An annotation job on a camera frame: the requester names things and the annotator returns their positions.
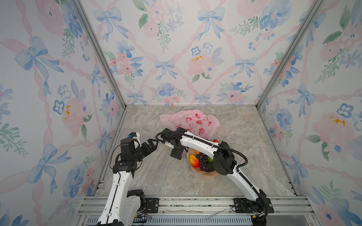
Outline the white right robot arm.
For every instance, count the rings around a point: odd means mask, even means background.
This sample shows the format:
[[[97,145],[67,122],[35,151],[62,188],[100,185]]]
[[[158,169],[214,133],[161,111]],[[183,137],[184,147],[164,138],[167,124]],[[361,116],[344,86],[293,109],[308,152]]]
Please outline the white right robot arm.
[[[155,136],[156,140],[172,148],[171,156],[180,159],[184,149],[194,149],[213,159],[214,170],[228,177],[244,194],[243,201],[237,201],[232,207],[236,213],[251,213],[253,218],[266,218],[273,213],[273,205],[265,192],[259,189],[242,172],[241,168],[248,163],[247,157],[239,151],[231,149],[226,142],[212,142],[183,128],[175,131],[164,129]]]

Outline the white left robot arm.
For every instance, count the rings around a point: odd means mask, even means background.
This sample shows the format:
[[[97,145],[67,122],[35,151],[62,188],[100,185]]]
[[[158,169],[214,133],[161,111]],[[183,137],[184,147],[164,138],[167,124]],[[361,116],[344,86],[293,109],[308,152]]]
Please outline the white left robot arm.
[[[131,182],[138,169],[138,162],[157,149],[158,141],[148,139],[140,142],[140,134],[132,132],[120,141],[113,167],[112,186],[97,226],[130,226],[137,214],[145,211],[143,190],[130,190]]]

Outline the pink plastic bag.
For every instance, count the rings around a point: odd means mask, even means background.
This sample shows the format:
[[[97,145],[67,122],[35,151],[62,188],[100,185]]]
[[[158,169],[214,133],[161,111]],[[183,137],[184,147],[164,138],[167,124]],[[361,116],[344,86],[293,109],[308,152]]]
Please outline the pink plastic bag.
[[[160,115],[160,122],[175,131],[183,128],[206,140],[212,140],[220,128],[219,120],[213,115],[206,115],[200,110],[185,110],[171,115]]]

